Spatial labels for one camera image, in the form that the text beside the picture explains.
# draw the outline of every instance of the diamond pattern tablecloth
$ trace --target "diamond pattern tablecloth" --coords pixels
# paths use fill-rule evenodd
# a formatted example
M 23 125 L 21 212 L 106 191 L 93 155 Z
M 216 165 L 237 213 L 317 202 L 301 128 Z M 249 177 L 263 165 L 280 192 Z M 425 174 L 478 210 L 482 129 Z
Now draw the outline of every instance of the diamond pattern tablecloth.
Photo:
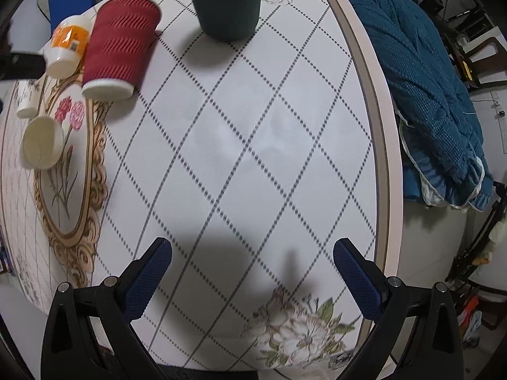
M 328 3 L 263 0 L 255 34 L 226 44 L 203 34 L 191 0 L 154 1 L 163 16 L 144 82 L 105 120 L 88 284 L 165 236 L 172 264 L 132 323 L 156 361 L 249 370 L 353 348 L 362 317 L 332 248 L 349 237 L 374 258 L 377 179 L 358 72 Z M 41 226 L 34 173 L 17 164 L 27 121 L 13 110 L 6 121 L 4 230 L 25 294 L 47 312 L 72 271 Z

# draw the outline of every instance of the bottle with orange label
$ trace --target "bottle with orange label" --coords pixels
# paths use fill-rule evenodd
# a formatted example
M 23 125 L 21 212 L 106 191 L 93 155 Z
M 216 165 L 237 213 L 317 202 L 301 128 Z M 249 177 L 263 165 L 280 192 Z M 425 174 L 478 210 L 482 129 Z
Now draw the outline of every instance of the bottle with orange label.
M 84 16 L 70 16 L 53 32 L 51 47 L 45 51 L 48 75 L 68 78 L 75 73 L 90 40 L 92 24 Z

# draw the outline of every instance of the blue gripper pad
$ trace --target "blue gripper pad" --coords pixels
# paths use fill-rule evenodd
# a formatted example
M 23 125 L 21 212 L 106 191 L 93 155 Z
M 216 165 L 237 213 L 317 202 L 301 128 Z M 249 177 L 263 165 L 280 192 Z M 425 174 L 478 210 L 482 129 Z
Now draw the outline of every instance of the blue gripper pad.
M 153 242 L 153 245 L 156 244 L 158 248 L 151 253 L 145 266 L 140 270 L 131 286 L 125 292 L 123 316 L 128 322 L 140 319 L 143 316 L 146 306 L 171 264 L 171 243 L 165 238 L 159 237 Z M 150 250 L 151 247 L 146 250 L 140 261 L 144 260 L 144 256 L 149 254 Z
M 352 249 L 355 253 L 352 253 L 346 247 L 346 242 L 352 246 L 348 238 L 342 238 L 335 243 L 333 249 L 335 266 L 354 297 L 364 318 L 378 322 L 382 317 L 381 293 L 360 264 L 361 262 L 363 265 L 367 265 L 367 260 L 361 256 L 354 246 L 352 246 Z

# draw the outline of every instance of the metal screw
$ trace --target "metal screw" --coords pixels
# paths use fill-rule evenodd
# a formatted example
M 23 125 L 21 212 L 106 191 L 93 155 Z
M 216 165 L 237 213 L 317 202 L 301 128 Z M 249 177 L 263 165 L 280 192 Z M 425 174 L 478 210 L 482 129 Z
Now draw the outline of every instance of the metal screw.
M 445 283 L 442 283 L 442 282 L 438 282 L 437 283 L 437 290 L 442 292 L 442 293 L 445 293 L 447 291 L 447 286 Z
M 387 283 L 389 283 L 393 287 L 401 286 L 401 280 L 396 276 L 389 277 L 387 279 Z
M 60 284 L 60 285 L 58 286 L 58 291 L 59 291 L 60 293 L 65 293 L 65 292 L 68 290 L 68 288 L 69 288 L 69 285 L 68 285 L 68 283 L 67 283 L 67 282 L 65 282 L 65 283 L 62 283 L 62 284 Z
M 118 279 L 114 275 L 110 275 L 104 279 L 104 285 L 107 287 L 112 287 L 116 284 Z

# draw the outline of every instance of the table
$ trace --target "table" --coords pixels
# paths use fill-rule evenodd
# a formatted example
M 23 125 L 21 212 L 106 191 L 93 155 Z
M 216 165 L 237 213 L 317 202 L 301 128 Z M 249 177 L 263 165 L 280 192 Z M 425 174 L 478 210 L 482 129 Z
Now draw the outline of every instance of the table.
M 369 330 L 334 242 L 388 275 L 399 257 L 400 148 L 372 45 L 347 0 L 263 0 L 255 34 L 229 44 L 191 0 L 154 1 L 132 98 L 83 98 L 82 70 L 29 88 L 67 134 L 51 170 L 19 166 L 20 83 L 6 98 L 2 223 L 23 291 L 48 312 L 59 283 L 99 284 L 164 236 L 172 264 L 132 323 L 157 362 L 324 373 Z

